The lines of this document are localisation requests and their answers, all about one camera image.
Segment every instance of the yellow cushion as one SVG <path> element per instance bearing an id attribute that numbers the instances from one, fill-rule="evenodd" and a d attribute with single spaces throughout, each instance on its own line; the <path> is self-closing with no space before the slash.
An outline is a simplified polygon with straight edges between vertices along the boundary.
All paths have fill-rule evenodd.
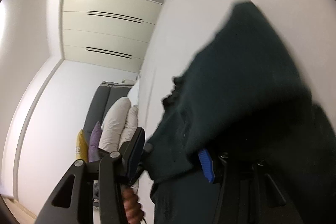
<path id="1" fill-rule="evenodd" d="M 88 145 L 84 137 L 83 129 L 81 129 L 77 135 L 76 159 L 88 162 Z"/>

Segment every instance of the purple cushion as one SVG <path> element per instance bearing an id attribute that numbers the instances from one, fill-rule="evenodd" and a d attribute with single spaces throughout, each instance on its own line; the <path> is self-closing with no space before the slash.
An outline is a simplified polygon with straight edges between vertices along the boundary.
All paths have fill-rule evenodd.
<path id="1" fill-rule="evenodd" d="M 89 162 L 93 162 L 96 160 L 100 160 L 99 153 L 98 153 L 98 145 L 100 141 L 102 130 L 100 122 L 96 122 L 96 125 L 94 126 L 91 136 L 90 136 L 90 143 L 89 143 Z"/>

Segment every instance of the cream cabinet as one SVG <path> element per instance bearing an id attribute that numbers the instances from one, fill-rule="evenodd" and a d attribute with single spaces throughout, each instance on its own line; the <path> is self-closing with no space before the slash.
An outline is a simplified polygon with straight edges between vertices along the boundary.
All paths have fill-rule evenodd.
<path id="1" fill-rule="evenodd" d="M 63 0 L 65 58 L 139 72 L 161 7 L 151 0 Z"/>

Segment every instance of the white ceiling light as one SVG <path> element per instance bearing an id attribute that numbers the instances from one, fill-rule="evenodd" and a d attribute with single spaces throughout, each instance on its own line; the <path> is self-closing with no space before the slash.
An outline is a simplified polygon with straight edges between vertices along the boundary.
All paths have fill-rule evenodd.
<path id="1" fill-rule="evenodd" d="M 2 40 L 3 32 L 5 30 L 5 5 L 2 2 L 0 2 L 0 43 Z"/>

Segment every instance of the air vent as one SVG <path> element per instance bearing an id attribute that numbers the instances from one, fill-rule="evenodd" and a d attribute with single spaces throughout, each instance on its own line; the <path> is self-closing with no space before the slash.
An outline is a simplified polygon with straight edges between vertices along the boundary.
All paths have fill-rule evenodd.
<path id="1" fill-rule="evenodd" d="M 88 14 L 89 16 L 99 16 L 99 17 L 110 17 L 110 18 L 117 18 L 117 19 L 122 19 L 122 20 L 127 20 L 127 21 L 132 21 L 135 23 L 140 23 L 142 24 L 142 22 L 139 21 L 135 21 L 135 20 L 131 20 L 131 19 L 127 19 L 127 18 L 121 18 L 121 17 L 112 17 L 112 16 L 107 16 L 107 15 L 98 15 L 98 14 Z"/>
<path id="2" fill-rule="evenodd" d="M 122 16 L 122 17 L 128 17 L 128 18 L 143 20 L 142 18 L 131 17 L 131 16 L 126 16 L 126 15 L 121 15 L 121 14 L 108 13 L 108 12 L 100 12 L 100 11 L 92 11 L 92 10 L 89 10 L 89 12 L 100 13 L 100 14 L 108 14 L 108 15 L 115 15 L 115 16 Z"/>
<path id="3" fill-rule="evenodd" d="M 85 47 L 85 50 L 88 51 L 88 52 L 99 52 L 99 53 L 103 53 L 103 54 L 109 54 L 109 55 L 114 55 L 114 56 L 119 56 L 119 57 L 132 59 L 131 54 L 125 54 L 125 53 L 122 53 L 122 52 L 114 52 L 114 51 L 104 50 L 102 48 Z"/>

